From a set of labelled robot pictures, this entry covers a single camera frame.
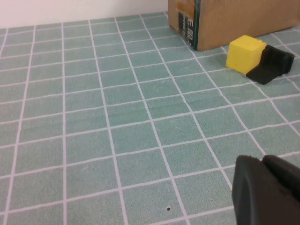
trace green grid mat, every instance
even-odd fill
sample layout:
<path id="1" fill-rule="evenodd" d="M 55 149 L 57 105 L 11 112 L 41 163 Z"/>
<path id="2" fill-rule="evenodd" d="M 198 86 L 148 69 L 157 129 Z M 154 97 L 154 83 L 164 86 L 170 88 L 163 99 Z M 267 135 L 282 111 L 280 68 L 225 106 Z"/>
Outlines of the green grid mat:
<path id="1" fill-rule="evenodd" d="M 0 29 L 0 224 L 235 224 L 238 155 L 300 166 L 300 27 L 260 39 L 264 86 L 166 13 Z"/>

